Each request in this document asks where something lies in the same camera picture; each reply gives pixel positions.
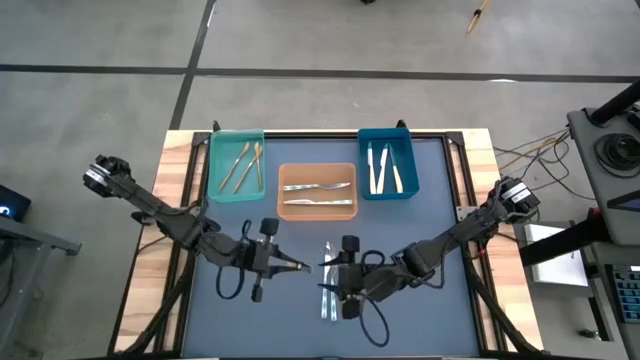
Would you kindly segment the blue-grey table mat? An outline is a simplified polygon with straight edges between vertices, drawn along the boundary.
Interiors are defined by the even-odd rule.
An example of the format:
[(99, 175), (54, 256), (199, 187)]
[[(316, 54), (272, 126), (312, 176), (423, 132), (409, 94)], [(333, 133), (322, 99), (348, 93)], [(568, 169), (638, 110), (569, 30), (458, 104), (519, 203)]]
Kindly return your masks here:
[(456, 220), (442, 143), (420, 139), (413, 151), (419, 191), (404, 200), (358, 202), (350, 221), (282, 221), (275, 242), (311, 273), (276, 275), (263, 284), (259, 303), (251, 298), (255, 277), (240, 277), (199, 259), (194, 271), (184, 344), (188, 357), (401, 357), (476, 355), (476, 326), (459, 251), (449, 253), (433, 288), (399, 291), (362, 319), (321, 318), (325, 244), (344, 235), (360, 239), (363, 251), (385, 256), (431, 239)]

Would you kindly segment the black cart pole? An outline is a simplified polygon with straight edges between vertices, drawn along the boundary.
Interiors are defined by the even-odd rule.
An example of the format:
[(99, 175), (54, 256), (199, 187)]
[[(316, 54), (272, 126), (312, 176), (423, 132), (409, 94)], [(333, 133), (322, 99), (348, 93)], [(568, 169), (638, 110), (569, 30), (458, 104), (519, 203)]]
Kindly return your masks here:
[(640, 80), (629, 85), (622, 92), (588, 115), (589, 122), (597, 127), (604, 127), (615, 116), (631, 108), (640, 101)]

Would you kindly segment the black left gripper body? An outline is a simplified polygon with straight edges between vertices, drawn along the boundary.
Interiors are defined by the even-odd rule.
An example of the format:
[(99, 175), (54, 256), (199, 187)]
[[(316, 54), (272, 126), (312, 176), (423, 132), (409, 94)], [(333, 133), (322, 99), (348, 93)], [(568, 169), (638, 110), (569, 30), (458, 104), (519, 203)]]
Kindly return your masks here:
[(263, 239), (253, 246), (253, 255), (250, 257), (250, 271), (256, 274), (256, 280), (251, 291), (251, 300), (254, 303), (259, 303), (262, 300), (262, 282), (270, 271), (268, 261), (272, 254), (272, 241), (278, 231), (278, 227), (279, 220), (277, 218), (264, 218), (259, 230), (263, 235)]

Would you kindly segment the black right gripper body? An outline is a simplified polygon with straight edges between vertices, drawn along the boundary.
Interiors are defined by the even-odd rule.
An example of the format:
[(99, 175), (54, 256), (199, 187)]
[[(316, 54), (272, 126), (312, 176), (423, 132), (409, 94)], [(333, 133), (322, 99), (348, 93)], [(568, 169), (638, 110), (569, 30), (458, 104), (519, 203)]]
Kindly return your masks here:
[(345, 320), (355, 319), (362, 313), (362, 292), (368, 256), (367, 252), (360, 252), (360, 239), (357, 236), (344, 235), (342, 237), (341, 249), (337, 256), (337, 285), (341, 314)]

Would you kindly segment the yellow black stick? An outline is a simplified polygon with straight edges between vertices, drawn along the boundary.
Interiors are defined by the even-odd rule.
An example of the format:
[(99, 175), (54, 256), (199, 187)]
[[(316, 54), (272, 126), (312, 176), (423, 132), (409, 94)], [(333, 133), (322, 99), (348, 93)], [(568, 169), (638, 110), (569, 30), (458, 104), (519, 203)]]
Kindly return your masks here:
[(476, 26), (478, 25), (481, 17), (483, 16), (484, 12), (486, 11), (487, 7), (489, 6), (489, 4), (491, 3), (492, 0), (483, 0), (481, 5), (476, 8), (472, 14), (471, 20), (467, 26), (466, 29), (466, 34), (470, 35), (474, 29), (476, 28)]

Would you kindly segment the dark keypad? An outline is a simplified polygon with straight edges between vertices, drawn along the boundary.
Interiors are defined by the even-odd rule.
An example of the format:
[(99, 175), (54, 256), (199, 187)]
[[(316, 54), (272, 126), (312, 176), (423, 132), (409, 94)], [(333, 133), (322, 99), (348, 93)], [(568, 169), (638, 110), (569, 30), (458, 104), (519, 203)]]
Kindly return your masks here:
[(640, 265), (613, 265), (611, 277), (621, 321), (640, 324)]

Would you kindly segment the grey equipment cart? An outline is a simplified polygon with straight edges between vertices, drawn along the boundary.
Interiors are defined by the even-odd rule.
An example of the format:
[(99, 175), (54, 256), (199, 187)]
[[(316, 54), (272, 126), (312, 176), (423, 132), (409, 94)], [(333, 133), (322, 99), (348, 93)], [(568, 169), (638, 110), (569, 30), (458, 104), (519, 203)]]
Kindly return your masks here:
[(596, 109), (569, 112), (570, 133), (612, 241), (640, 246), (640, 101), (604, 127), (588, 120)]

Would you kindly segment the teal translucent plastic bin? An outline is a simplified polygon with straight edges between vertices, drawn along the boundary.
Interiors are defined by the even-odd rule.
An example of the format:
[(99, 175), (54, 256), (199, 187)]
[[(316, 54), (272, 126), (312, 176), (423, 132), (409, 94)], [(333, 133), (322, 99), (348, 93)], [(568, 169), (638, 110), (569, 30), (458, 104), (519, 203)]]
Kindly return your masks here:
[[(229, 168), (246, 142), (250, 143), (248, 152), (239, 162), (225, 188), (222, 192), (219, 192), (219, 185), (225, 178)], [(243, 171), (254, 157), (254, 144), (256, 142), (260, 142), (263, 147), (261, 154), (263, 190), (258, 190), (257, 170), (254, 164), (238, 192), (233, 194), (233, 189), (236, 183), (239, 181)], [(263, 199), (266, 193), (265, 165), (266, 145), (262, 129), (220, 130), (214, 132), (211, 136), (207, 195), (211, 200), (218, 203), (233, 203)]]

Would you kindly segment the white box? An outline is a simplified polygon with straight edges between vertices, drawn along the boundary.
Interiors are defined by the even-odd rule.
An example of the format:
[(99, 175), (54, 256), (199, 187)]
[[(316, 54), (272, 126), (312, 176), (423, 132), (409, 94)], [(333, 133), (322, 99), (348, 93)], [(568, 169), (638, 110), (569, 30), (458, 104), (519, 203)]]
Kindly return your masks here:
[[(524, 226), (524, 234), (528, 245), (560, 233), (563, 228), (528, 224)], [(588, 287), (588, 279), (584, 269), (582, 253), (574, 250), (545, 262), (532, 265), (535, 283), (570, 285)]]

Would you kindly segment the mosaic-handled silver fork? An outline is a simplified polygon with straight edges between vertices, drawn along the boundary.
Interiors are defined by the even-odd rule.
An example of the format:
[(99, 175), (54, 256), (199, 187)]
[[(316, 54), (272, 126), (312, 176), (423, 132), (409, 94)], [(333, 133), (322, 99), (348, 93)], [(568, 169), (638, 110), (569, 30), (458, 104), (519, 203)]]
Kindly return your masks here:
[(353, 200), (311, 200), (311, 199), (292, 199), (283, 201), (284, 205), (302, 205), (302, 206), (351, 206)]

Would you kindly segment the black stand bar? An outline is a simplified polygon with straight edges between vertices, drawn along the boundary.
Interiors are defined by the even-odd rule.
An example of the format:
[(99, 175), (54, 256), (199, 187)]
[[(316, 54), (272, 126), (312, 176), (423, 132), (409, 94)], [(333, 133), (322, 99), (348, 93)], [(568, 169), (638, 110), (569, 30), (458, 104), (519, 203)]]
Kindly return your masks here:
[(528, 267), (597, 242), (611, 243), (612, 239), (600, 210), (590, 208), (584, 221), (522, 247), (519, 254), (522, 264)]

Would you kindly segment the blue plastic bin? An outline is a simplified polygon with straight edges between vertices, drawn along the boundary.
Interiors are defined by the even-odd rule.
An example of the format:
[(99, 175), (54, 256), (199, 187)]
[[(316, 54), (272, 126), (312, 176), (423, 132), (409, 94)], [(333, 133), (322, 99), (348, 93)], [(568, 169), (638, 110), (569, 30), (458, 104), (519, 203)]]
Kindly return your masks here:
[[(404, 186), (403, 193), (396, 192), (392, 171), (391, 156), (388, 154), (384, 192), (371, 195), (369, 192), (369, 170), (367, 165), (367, 143), (372, 143), (374, 153), (374, 170), (376, 184), (380, 173), (380, 155), (386, 142), (391, 143), (396, 152), (398, 169)], [(366, 200), (408, 199), (419, 190), (419, 181), (411, 142), (411, 134), (407, 128), (369, 128), (360, 129), (357, 133), (359, 158), (359, 176), (361, 192)]]

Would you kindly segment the dark screen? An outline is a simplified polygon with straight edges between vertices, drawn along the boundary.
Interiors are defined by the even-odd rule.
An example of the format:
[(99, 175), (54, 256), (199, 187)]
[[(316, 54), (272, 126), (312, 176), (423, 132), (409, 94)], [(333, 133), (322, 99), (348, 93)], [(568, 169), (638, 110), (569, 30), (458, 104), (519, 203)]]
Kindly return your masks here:
[(0, 185), (0, 217), (22, 222), (30, 205), (31, 200), (28, 197)]

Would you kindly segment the dark grey side desk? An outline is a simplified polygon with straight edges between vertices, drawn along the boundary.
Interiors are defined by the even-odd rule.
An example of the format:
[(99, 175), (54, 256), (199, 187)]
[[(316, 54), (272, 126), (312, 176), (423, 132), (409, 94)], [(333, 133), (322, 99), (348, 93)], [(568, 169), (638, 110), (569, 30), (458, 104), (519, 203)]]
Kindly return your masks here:
[(629, 360), (640, 360), (640, 324), (621, 321), (614, 295), (613, 265), (640, 265), (640, 246), (623, 247), (596, 243), (582, 251), (584, 269), (592, 295), (589, 304), (603, 341), (620, 340)]

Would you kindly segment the orange translucent plastic bin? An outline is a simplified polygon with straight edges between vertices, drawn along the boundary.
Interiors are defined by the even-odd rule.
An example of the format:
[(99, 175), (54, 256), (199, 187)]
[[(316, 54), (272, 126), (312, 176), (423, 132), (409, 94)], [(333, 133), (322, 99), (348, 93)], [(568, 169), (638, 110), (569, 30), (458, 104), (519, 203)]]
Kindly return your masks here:
[[(284, 192), (284, 185), (331, 184), (351, 182), (337, 190), (301, 190)], [(292, 199), (353, 200), (351, 206), (284, 205)], [(279, 167), (277, 214), (289, 222), (350, 221), (358, 213), (356, 167), (353, 163), (285, 163)]]

